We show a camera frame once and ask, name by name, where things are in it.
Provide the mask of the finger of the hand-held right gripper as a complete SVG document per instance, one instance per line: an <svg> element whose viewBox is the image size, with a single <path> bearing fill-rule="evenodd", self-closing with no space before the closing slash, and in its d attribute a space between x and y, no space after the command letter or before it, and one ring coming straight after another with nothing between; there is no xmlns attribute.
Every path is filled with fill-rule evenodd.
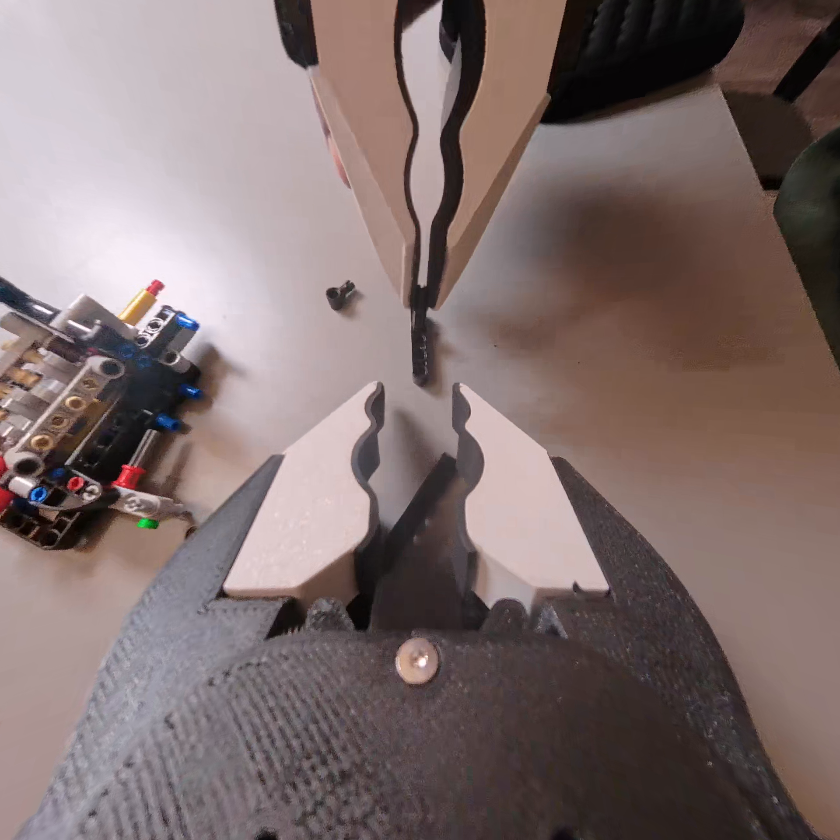
<svg viewBox="0 0 840 840"><path fill-rule="evenodd" d="M417 126L397 12L397 1L312 1L310 79L376 254L409 308L419 254L408 178Z"/></svg>
<svg viewBox="0 0 840 840"><path fill-rule="evenodd" d="M550 102L565 1L445 2L455 20L440 133L444 187L428 235L428 306L464 273Z"/></svg>

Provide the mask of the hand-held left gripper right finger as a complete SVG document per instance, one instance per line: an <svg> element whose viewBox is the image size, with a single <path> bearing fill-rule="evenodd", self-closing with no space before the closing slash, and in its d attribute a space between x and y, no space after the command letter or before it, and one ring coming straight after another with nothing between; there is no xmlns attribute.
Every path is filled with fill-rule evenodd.
<svg viewBox="0 0 840 840"><path fill-rule="evenodd" d="M456 383L452 400L470 590L487 607L514 601L528 610L554 597L608 595L548 451L467 385Z"/></svg>

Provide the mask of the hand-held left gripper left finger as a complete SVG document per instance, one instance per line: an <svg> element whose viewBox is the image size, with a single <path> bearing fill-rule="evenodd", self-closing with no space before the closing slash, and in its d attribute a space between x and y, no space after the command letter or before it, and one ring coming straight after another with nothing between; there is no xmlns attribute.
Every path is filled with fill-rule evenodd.
<svg viewBox="0 0 840 840"><path fill-rule="evenodd" d="M384 406L383 384L370 382L282 453L227 574L227 597L350 603L360 593L355 561L380 522L370 479Z"/></svg>

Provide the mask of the long black lego beam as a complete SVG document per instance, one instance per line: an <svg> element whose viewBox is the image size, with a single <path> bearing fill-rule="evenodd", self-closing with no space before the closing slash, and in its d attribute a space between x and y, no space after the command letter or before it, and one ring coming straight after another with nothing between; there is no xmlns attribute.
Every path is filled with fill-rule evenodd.
<svg viewBox="0 0 840 840"><path fill-rule="evenodd" d="M384 538L368 631L469 629L465 493L456 458L441 455Z"/></svg>

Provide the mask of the short black lego beam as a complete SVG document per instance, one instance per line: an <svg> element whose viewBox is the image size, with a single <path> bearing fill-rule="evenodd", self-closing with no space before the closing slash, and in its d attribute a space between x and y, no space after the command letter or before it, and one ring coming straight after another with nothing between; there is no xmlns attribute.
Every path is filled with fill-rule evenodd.
<svg viewBox="0 0 840 840"><path fill-rule="evenodd" d="M433 369L434 322L429 320L427 288L415 285L410 302L412 378L418 387L425 387Z"/></svg>

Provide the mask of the multicolour lego chassis assembly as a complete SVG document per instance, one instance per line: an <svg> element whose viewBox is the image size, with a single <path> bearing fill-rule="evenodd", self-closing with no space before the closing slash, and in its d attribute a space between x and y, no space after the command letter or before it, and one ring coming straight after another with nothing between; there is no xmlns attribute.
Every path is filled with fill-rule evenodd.
<svg viewBox="0 0 840 840"><path fill-rule="evenodd" d="M2 530L43 551L73 550L106 511L142 530L191 520L142 488L201 372L185 356L200 329L160 302L153 280L120 312L90 296L56 308L1 279Z"/></svg>

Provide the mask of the black dimpled cushion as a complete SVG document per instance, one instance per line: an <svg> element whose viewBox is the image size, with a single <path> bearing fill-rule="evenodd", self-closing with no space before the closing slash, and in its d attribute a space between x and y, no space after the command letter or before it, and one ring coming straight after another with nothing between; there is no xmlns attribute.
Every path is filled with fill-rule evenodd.
<svg viewBox="0 0 840 840"><path fill-rule="evenodd" d="M651 96L722 62L744 23L740 1L583 2L574 57L555 72L542 124Z"/></svg>

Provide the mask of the black chair part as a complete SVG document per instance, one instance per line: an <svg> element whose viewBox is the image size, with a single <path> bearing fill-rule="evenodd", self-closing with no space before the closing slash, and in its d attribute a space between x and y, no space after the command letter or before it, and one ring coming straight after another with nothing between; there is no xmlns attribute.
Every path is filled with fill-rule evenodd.
<svg viewBox="0 0 840 840"><path fill-rule="evenodd" d="M839 50L839 17L835 17L803 50L786 72L773 96L784 102L794 102L813 84Z"/></svg>

